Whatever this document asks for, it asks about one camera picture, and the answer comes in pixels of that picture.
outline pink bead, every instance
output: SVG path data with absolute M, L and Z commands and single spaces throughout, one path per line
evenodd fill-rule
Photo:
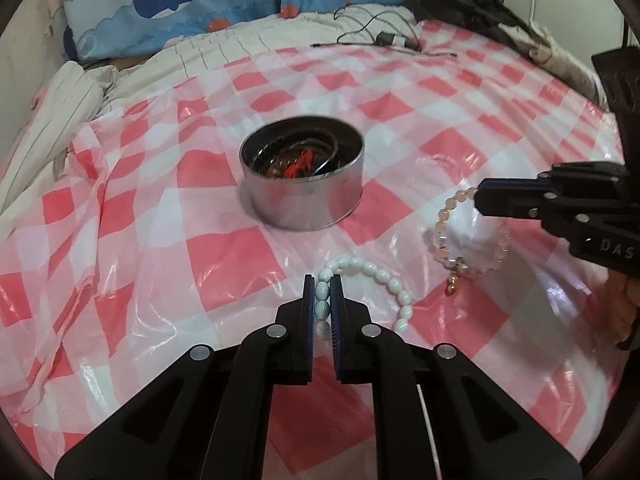
M 449 250 L 446 247 L 441 247 L 436 250 L 436 258 L 438 260 L 447 260 L 449 258 Z

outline white bead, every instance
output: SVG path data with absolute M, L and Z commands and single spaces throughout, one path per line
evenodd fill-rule
M 402 282 L 400 280 L 398 280 L 397 278 L 391 278 L 386 284 L 386 288 L 388 288 L 389 292 L 391 292 L 392 294 L 399 294 L 404 287 L 402 286 Z
M 364 267 L 362 267 L 362 273 L 365 276 L 375 276 L 376 272 L 378 272 L 378 266 L 373 262 L 366 262 Z
M 391 279 L 391 273 L 385 269 L 378 269 L 374 278 L 380 285 L 386 285 Z
M 338 267 L 340 267 L 341 269 L 346 269 L 347 267 L 349 267 L 349 262 L 351 261 L 351 259 L 348 256 L 338 256 L 335 261 L 338 262 Z
M 440 247 L 436 250 L 436 259 L 440 260 L 448 260 L 449 259 L 449 250 L 446 247 Z
M 326 301 L 329 299 L 329 285 L 325 282 L 319 282 L 316 285 L 316 298 L 318 301 Z
M 364 267 L 364 260 L 361 258 L 352 258 L 349 260 L 349 267 L 356 272 L 362 272 L 362 267 Z
M 400 309 L 400 312 L 398 313 L 398 317 L 400 319 L 407 319 L 407 320 L 411 319 L 413 315 L 414 315 L 414 308 L 411 305 L 405 305 Z
M 332 270 L 332 272 L 337 272 L 337 271 L 338 271 L 338 269 L 340 268 L 340 267 L 338 266 L 338 262 L 336 262 L 335 260 L 329 260 L 328 262 L 325 262 L 325 263 L 324 263 L 324 266 L 325 266 L 327 269 L 331 269 L 331 270 Z
M 398 296 L 396 297 L 400 306 L 406 306 L 411 303 L 411 296 L 406 290 L 401 290 L 398 292 Z
M 409 322 L 405 318 L 398 319 L 398 321 L 394 323 L 394 332 L 398 334 L 406 332 L 407 328 L 409 328 Z
M 320 321 L 325 321 L 329 317 L 329 304 L 326 301 L 318 301 L 315 313 Z
M 331 325 L 326 321 L 319 321 L 316 324 L 316 335 L 320 339 L 331 339 Z
M 321 282 L 329 283 L 333 276 L 334 272 L 328 267 L 325 267 L 320 272 L 318 272 L 318 280 L 320 280 Z

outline gold charm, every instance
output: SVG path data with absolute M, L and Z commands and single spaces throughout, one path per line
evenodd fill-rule
M 449 273 L 449 277 L 447 278 L 447 295 L 452 296 L 458 291 L 459 283 L 459 275 L 462 266 L 465 265 L 465 259 L 462 256 L 456 258 L 456 265 L 453 267 L 453 270 Z
M 458 290 L 458 275 L 455 272 L 452 272 L 449 275 L 449 279 L 447 280 L 449 285 L 447 286 L 447 292 L 449 294 L 455 294 Z

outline white cable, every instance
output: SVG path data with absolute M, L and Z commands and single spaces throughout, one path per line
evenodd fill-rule
M 433 436 L 433 428 L 431 427 L 431 420 L 429 419 L 429 413 L 427 412 L 427 404 L 424 402 L 420 384 L 418 384 L 418 397 L 420 397 L 422 414 L 424 415 L 424 421 L 427 424 L 427 433 L 429 434 L 429 443 L 431 444 L 431 454 L 433 455 L 433 465 L 436 469 L 436 480 L 442 480 L 442 471 L 440 469 L 440 458 L 438 457 L 438 449 L 436 448 L 436 439 Z

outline human hand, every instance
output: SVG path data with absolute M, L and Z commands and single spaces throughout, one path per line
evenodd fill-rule
M 640 308 L 640 280 L 610 270 L 606 294 L 612 330 L 620 341 L 626 341 Z

